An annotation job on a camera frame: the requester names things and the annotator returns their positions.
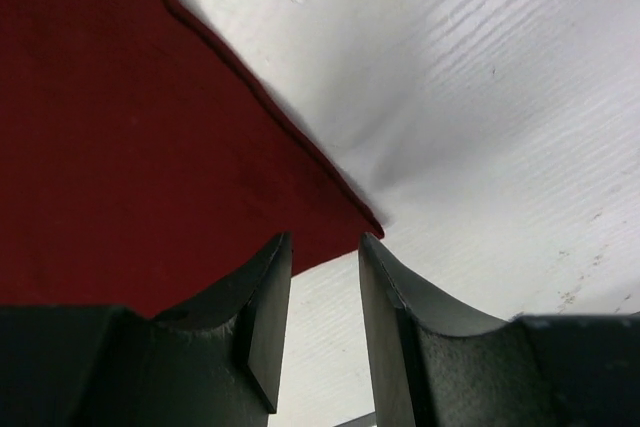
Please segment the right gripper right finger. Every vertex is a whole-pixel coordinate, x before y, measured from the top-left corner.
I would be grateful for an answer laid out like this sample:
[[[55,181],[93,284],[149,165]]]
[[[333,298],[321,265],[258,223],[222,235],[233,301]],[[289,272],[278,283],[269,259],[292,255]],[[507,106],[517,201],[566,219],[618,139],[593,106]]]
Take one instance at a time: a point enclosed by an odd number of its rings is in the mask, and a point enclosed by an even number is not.
[[[358,257],[379,425],[638,424],[637,316],[504,321],[420,277],[371,234]]]

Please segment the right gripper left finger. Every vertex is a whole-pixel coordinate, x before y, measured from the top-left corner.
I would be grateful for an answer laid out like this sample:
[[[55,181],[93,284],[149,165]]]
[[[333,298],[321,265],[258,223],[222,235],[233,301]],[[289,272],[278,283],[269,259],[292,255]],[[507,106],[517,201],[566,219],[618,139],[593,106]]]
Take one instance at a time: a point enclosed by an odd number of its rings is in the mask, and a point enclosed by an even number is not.
[[[276,411],[292,239],[145,318],[115,305],[1,310],[5,426],[264,426]]]

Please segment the dark red t shirt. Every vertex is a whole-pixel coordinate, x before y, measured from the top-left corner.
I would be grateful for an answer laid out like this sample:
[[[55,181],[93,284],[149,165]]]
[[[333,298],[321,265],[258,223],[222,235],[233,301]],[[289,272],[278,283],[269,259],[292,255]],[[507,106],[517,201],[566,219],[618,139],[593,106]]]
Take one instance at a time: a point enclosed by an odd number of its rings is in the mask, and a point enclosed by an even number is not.
[[[153,315],[380,222],[179,0],[1,0],[1,300]]]

